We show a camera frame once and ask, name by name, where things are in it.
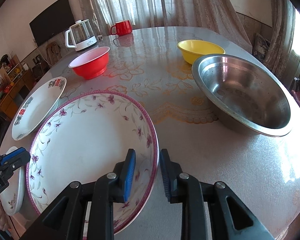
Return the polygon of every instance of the metal bowl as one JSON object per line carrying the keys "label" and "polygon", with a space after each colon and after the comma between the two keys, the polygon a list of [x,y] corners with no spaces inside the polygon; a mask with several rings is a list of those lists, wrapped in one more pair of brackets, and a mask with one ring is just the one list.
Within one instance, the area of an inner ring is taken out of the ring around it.
{"label": "metal bowl", "polygon": [[238,57],[210,54],[194,62],[192,74],[227,127],[271,137],[291,131],[285,88],[261,67]]}

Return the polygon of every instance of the floral plate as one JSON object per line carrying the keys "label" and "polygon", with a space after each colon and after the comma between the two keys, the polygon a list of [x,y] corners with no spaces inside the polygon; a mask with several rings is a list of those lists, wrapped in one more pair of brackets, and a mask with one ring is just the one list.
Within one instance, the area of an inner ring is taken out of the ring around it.
{"label": "floral plate", "polygon": [[[72,181],[96,181],[136,151],[129,200],[114,203],[114,232],[128,226],[145,205],[154,183],[159,148],[144,108],[114,91],[80,95],[59,107],[40,127],[30,149],[26,185],[38,214]],[[87,236],[90,205],[83,237]]]}
{"label": "floral plate", "polygon": [[12,138],[19,141],[36,128],[58,107],[67,80],[57,77],[39,87],[23,104],[12,126]]}
{"label": "floral plate", "polygon": [[[12,146],[6,154],[14,150],[17,150],[17,147]],[[15,170],[8,182],[9,186],[0,193],[0,201],[4,211],[9,216],[13,216],[19,212],[25,195],[25,168],[22,166]]]}

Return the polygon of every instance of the electric kettle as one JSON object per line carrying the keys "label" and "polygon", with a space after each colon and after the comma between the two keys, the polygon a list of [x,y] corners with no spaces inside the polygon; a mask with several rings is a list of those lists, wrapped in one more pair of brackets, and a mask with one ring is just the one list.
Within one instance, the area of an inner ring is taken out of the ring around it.
{"label": "electric kettle", "polygon": [[[73,45],[69,45],[69,34]],[[76,51],[88,48],[96,42],[97,39],[94,36],[89,20],[76,21],[65,33],[66,46],[68,48],[75,48]]]}

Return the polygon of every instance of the red bowl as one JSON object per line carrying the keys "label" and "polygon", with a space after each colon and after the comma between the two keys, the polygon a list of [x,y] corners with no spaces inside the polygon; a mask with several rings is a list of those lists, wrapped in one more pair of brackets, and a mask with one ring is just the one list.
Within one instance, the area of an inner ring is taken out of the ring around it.
{"label": "red bowl", "polygon": [[109,47],[91,49],[71,61],[69,68],[84,79],[95,78],[106,71],[109,50]]}

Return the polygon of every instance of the tv screen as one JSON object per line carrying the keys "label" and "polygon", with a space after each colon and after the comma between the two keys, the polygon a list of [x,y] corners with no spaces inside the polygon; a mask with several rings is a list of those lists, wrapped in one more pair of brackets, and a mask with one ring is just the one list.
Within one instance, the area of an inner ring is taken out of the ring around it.
{"label": "tv screen", "polygon": [[58,0],[30,22],[30,28],[35,42],[40,46],[74,23],[69,0]]}

